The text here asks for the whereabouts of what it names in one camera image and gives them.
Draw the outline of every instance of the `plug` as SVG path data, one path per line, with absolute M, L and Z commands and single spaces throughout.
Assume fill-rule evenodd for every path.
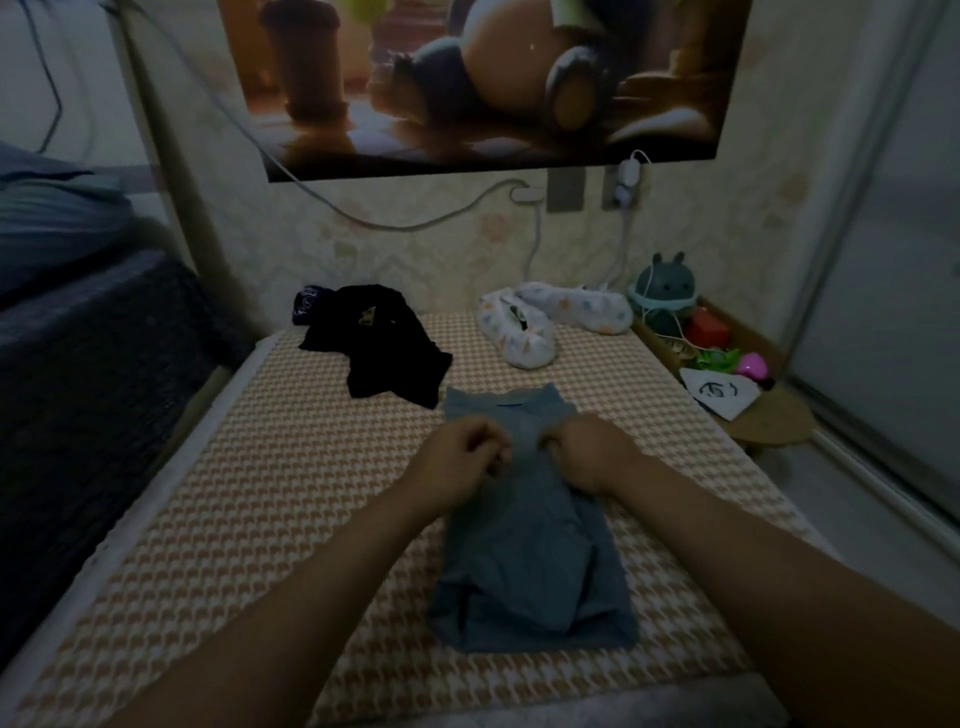
M 616 173 L 616 180 L 627 189 L 633 189 L 640 184 L 640 160 L 630 157 L 620 162 L 620 167 Z
M 510 199 L 518 205 L 536 205 L 545 198 L 546 193 L 540 187 L 514 187 L 510 190 Z
M 613 192 L 613 198 L 621 208 L 629 207 L 634 201 L 634 193 L 625 184 L 618 184 Z

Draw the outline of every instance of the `cartoon character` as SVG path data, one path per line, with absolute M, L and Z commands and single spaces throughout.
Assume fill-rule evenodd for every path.
M 657 253 L 627 292 L 634 312 L 661 336 L 680 336 L 680 320 L 697 303 L 696 281 L 684 258 L 683 253 L 677 253 L 671 262 L 664 263 Z
M 395 59 L 395 113 L 424 126 L 504 114 L 590 125 L 636 71 L 656 0 L 453 0 L 448 35 Z

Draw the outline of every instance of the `patterned slipper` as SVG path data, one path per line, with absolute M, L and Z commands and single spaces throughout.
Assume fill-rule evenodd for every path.
M 627 298 L 619 293 L 580 288 L 557 288 L 546 283 L 523 283 L 516 294 L 543 311 L 552 321 L 614 335 L 634 322 Z
M 519 299 L 513 288 L 481 298 L 477 324 L 503 358 L 519 369 L 545 367 L 557 355 L 556 330 L 550 319 Z

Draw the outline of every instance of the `bed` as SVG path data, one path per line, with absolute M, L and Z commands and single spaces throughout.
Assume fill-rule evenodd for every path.
M 829 551 L 754 463 L 632 334 L 559 327 L 559 355 L 512 369 L 469 314 L 423 319 L 454 363 L 444 386 L 556 384 L 581 410 L 718 495 Z M 351 400 L 348 361 L 262 342 L 200 426 L 118 523 L 0 680 L 0 724 L 95 725 L 222 626 L 401 472 L 441 421 L 394 395 Z M 783 725 L 788 716 L 673 556 L 615 506 L 642 639 L 632 649 L 462 655 L 425 607 L 444 527 L 400 558 L 334 670 L 314 725 Z
M 158 250 L 0 304 L 0 665 L 143 492 L 184 411 L 252 341 Z

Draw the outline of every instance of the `houndstooth bedsheet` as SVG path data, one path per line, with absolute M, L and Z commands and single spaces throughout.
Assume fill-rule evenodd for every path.
M 506 392 L 554 382 L 581 411 L 719 496 L 828 546 L 631 333 L 559 327 L 551 366 L 508 366 L 469 314 L 424 316 L 454 363 L 444 386 Z M 94 725 L 263 595 L 394 480 L 442 421 L 385 394 L 351 400 L 348 360 L 279 340 L 165 508 L 21 701 L 13 725 Z M 609 506 L 640 622 L 632 649 L 461 655 L 425 622 L 444 533 L 399 559 L 350 639 L 314 725 L 512 707 L 751 669 L 724 621 L 673 556 Z

